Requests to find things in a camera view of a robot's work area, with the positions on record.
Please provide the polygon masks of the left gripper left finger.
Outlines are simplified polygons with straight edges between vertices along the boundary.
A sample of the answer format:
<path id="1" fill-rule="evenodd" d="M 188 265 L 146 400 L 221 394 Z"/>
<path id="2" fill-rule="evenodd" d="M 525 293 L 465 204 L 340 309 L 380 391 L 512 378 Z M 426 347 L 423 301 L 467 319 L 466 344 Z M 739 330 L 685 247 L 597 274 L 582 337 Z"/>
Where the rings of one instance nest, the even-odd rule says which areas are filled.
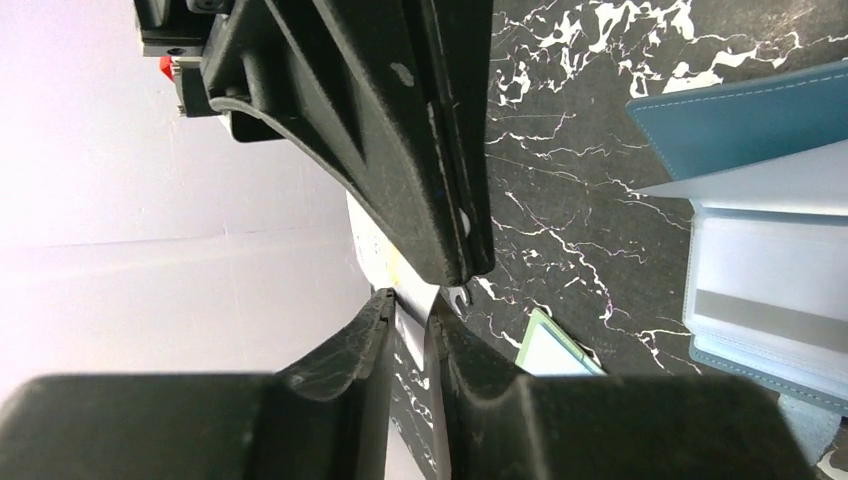
<path id="1" fill-rule="evenodd" d="M 395 294 L 276 373 L 50 375 L 1 408 L 5 479 L 380 479 Z"/>

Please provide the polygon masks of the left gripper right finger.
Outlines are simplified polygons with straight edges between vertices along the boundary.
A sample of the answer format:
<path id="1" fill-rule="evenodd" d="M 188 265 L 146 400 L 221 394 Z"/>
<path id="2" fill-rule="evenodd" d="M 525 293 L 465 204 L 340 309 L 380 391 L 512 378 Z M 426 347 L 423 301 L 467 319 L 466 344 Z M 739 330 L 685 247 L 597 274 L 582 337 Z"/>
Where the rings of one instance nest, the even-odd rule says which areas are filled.
<path id="1" fill-rule="evenodd" d="M 429 320 L 441 479 L 810 479 L 777 405 L 730 376 L 536 377 Z"/>

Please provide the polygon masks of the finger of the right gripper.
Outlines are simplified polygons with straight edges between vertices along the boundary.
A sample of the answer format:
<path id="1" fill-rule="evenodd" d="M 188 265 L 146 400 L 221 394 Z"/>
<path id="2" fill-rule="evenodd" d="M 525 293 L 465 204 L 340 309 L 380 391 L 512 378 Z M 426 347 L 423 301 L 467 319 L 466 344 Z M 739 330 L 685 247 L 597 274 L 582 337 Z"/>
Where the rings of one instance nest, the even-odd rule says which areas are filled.
<path id="1" fill-rule="evenodd" d="M 458 207 L 469 220 L 460 231 L 461 277 L 494 267 L 493 234 L 485 157 L 487 89 L 493 3 L 423 1 L 421 13 L 449 151 Z"/>
<path id="2" fill-rule="evenodd" d="M 236 1 L 201 61 L 243 143 L 287 140 L 360 203 L 427 282 L 464 280 L 458 198 L 399 1 Z"/>

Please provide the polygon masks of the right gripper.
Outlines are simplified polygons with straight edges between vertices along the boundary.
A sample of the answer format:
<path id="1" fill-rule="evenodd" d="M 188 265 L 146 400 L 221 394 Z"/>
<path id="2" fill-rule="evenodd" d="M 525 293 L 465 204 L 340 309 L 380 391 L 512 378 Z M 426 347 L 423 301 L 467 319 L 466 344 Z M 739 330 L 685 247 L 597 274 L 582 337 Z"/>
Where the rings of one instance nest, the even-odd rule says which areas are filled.
<path id="1" fill-rule="evenodd" d="M 238 1 L 135 0 L 144 57 L 204 57 L 220 52 Z"/>

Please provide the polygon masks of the white credit card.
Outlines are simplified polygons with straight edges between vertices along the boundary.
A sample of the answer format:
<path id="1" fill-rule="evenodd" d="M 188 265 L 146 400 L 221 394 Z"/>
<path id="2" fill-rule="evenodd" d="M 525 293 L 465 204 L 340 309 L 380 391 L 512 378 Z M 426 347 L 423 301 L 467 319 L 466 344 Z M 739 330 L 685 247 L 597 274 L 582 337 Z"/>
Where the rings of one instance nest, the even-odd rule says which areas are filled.
<path id="1" fill-rule="evenodd" d="M 358 264 L 374 290 L 391 288 L 397 306 L 389 340 L 393 371 L 388 479 L 435 479 L 430 379 L 424 369 L 425 311 L 439 288 L 424 282 L 351 194 L 347 210 Z"/>

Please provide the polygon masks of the blue leather card holder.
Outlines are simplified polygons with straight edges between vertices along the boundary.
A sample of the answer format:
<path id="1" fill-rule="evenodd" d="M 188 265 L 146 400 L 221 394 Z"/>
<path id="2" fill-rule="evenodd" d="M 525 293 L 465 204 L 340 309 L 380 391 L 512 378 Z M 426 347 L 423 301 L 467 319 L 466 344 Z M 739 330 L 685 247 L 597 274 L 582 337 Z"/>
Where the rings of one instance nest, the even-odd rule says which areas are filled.
<path id="1" fill-rule="evenodd" d="M 691 357 L 847 412 L 847 64 L 633 100 L 694 215 Z"/>

